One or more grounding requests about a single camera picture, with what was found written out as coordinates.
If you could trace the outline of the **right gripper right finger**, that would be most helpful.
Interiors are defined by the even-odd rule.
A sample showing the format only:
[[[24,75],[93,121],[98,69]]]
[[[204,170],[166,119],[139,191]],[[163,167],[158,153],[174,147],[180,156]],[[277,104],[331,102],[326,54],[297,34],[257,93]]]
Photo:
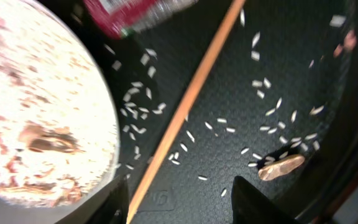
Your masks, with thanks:
[[[231,203],[233,224],[299,224],[239,175],[234,178]]]

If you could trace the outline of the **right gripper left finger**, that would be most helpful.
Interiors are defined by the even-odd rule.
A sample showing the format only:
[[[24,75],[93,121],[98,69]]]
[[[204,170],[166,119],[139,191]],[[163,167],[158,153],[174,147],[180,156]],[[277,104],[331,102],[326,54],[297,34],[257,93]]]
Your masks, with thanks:
[[[126,224],[128,211],[127,177],[119,176],[56,224]]]

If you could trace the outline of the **grey plate with rice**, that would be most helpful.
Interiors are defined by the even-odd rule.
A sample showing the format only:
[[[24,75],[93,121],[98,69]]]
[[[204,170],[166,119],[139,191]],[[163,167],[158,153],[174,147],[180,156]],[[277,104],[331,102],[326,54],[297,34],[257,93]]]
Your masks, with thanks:
[[[81,40],[37,1],[0,1],[0,223],[58,223],[112,181],[118,154]]]

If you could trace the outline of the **red snack wrapper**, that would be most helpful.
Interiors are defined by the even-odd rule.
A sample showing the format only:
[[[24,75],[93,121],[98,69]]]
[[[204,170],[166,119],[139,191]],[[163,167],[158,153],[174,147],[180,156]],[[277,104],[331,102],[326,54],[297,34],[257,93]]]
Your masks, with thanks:
[[[94,23],[110,38],[142,32],[191,7],[198,0],[84,0]]]

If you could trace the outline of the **wooden chopstick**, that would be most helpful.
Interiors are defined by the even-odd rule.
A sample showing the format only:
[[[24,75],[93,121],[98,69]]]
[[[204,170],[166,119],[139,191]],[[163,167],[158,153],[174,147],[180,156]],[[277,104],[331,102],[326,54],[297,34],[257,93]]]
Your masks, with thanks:
[[[233,0],[227,13],[225,14],[222,22],[219,25],[205,55],[200,62],[193,78],[183,95],[180,104],[177,107],[157,149],[154,157],[145,171],[137,190],[129,204],[127,214],[127,224],[130,224],[134,215],[137,213],[138,208],[144,199],[152,181],[154,180],[160,166],[167,155],[170,146],[175,140],[186,116],[190,112],[194,102],[196,101],[219,53],[224,46],[230,31],[240,13],[243,9],[246,0]]]

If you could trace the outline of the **peanut on tray right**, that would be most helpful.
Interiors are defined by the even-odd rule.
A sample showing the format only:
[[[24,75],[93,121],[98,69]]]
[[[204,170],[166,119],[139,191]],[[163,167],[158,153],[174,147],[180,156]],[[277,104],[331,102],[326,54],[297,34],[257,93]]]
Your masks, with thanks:
[[[258,171],[259,178],[263,181],[270,181],[283,175],[287,175],[301,166],[304,161],[305,157],[300,154],[290,155],[261,168]]]

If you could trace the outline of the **round black tray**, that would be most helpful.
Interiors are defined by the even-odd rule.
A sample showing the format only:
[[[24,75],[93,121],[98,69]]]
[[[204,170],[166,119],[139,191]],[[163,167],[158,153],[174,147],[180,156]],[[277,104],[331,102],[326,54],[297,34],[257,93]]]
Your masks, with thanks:
[[[45,1],[85,43],[115,104],[162,114],[120,114],[117,173],[134,193],[229,1],[200,1],[153,29],[106,38],[81,1]],[[134,223],[231,223],[242,176],[302,223],[324,212],[358,174],[358,1],[247,1]],[[304,163],[270,181],[258,171],[290,155]]]

